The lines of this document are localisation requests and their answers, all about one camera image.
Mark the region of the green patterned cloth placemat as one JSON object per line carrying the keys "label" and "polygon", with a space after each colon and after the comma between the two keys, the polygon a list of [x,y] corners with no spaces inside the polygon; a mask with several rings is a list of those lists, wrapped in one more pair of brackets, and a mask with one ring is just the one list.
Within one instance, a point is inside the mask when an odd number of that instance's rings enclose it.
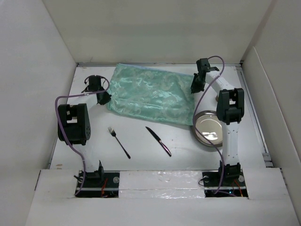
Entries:
{"label": "green patterned cloth placemat", "polygon": [[121,116],[191,126],[195,110],[192,80],[182,73],[117,64],[107,108]]}

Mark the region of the round plate with dark rim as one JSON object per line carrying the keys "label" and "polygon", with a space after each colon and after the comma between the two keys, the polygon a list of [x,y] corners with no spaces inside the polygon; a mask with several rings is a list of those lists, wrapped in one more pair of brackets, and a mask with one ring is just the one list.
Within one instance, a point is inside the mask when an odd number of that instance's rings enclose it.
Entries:
{"label": "round plate with dark rim", "polygon": [[201,144],[210,147],[211,141],[215,146],[222,147],[222,126],[217,118],[216,111],[202,111],[196,114],[196,128],[203,135],[201,136],[192,126],[191,130],[196,140]]}

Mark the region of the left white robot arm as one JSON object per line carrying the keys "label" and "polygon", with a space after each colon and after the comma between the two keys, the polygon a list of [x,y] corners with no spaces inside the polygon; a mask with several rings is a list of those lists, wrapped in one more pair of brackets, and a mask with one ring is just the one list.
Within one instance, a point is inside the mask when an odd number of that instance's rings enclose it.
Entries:
{"label": "left white robot arm", "polygon": [[80,182],[86,179],[84,155],[74,145],[86,145],[91,137],[88,111],[95,105],[105,105],[111,100],[108,93],[110,82],[101,75],[90,75],[84,80],[85,89],[77,95],[58,96],[55,99],[55,114],[58,122],[58,138],[64,141],[83,163],[82,176],[75,178]]}

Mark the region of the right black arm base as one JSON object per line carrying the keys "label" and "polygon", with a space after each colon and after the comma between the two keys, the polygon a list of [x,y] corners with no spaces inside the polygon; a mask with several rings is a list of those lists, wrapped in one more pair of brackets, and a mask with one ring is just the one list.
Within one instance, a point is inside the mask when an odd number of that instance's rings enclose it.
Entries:
{"label": "right black arm base", "polygon": [[223,178],[219,191],[217,193],[220,183],[220,176],[218,171],[202,172],[202,178],[198,184],[203,187],[206,198],[209,197],[248,197],[246,182],[243,171],[236,178]]}

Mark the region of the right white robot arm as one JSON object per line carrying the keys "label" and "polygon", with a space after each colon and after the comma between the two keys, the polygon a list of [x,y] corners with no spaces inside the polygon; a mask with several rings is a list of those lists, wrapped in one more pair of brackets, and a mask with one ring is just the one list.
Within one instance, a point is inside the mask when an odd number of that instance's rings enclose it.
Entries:
{"label": "right white robot arm", "polygon": [[191,92],[206,93],[210,87],[218,96],[216,115],[222,126],[222,152],[217,179],[227,186],[238,178],[241,165],[238,158],[238,129],[245,113],[244,90],[235,88],[223,77],[223,70],[212,67],[209,58],[196,61],[198,72],[194,74]]}

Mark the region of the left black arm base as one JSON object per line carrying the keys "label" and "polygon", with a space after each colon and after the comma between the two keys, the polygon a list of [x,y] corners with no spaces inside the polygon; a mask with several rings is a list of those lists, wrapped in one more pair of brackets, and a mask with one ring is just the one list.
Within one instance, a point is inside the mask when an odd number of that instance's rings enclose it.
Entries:
{"label": "left black arm base", "polygon": [[88,172],[82,189],[75,196],[78,198],[118,198],[119,181],[119,171],[105,171],[103,176],[96,172]]}

